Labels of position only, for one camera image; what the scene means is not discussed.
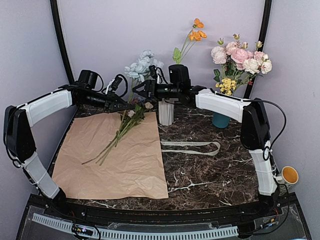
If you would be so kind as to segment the orange poppy flower stem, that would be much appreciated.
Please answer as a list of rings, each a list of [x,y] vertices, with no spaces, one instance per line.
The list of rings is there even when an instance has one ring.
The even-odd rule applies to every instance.
[[[175,47],[173,50],[172,59],[176,64],[182,63],[183,59],[186,57],[195,43],[201,42],[203,39],[208,37],[203,31],[204,27],[204,23],[199,18],[194,19],[193,25],[188,32],[182,47]]]

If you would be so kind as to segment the blue orange flower bouquet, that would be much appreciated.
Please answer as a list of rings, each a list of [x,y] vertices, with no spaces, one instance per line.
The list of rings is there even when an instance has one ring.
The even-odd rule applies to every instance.
[[[82,165],[95,161],[100,166],[104,163],[109,153],[117,147],[121,139],[134,127],[141,124],[145,119],[145,112],[149,112],[154,108],[150,101],[136,102],[134,109],[125,110],[121,115],[121,122],[119,129],[116,131],[115,137],[108,143],[108,145],[94,158],[83,162]]]

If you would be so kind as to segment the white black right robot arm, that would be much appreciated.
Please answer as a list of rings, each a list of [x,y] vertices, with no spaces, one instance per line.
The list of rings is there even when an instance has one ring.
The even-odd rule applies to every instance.
[[[241,123],[240,141],[252,157],[258,180],[255,213],[266,217],[275,208],[279,196],[278,169],[271,153],[270,124],[261,99],[243,99],[218,93],[211,88],[191,84],[189,70],[182,64],[169,66],[170,83],[145,80],[133,92],[156,100],[178,99],[191,108],[212,111]]]

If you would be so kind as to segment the peach wrapping paper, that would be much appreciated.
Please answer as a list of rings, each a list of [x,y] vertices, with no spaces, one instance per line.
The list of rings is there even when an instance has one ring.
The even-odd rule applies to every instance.
[[[71,199],[114,200],[126,197],[168,198],[158,122],[146,113],[114,147],[103,163],[97,155],[115,137],[117,113],[76,118],[59,150],[52,179]]]

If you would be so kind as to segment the light blue peony stem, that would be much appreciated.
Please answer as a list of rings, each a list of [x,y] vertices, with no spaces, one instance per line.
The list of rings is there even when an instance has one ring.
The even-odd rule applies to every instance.
[[[133,88],[151,77],[149,67],[153,65],[156,68],[162,68],[164,63],[155,58],[155,54],[152,50],[144,50],[135,62],[124,67],[124,73],[131,80],[129,101],[132,101],[134,98]]]

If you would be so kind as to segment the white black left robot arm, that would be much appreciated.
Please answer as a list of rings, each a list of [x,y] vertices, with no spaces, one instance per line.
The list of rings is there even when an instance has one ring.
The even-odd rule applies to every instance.
[[[116,94],[121,82],[127,82],[118,74],[106,88],[96,91],[99,74],[82,70],[77,81],[19,106],[10,105],[5,110],[3,142],[8,156],[17,168],[22,168],[29,182],[48,199],[51,210],[60,218],[67,218],[71,208],[66,194],[53,181],[37,154],[32,127],[46,117],[75,105],[103,108],[107,113],[132,110],[134,107]]]

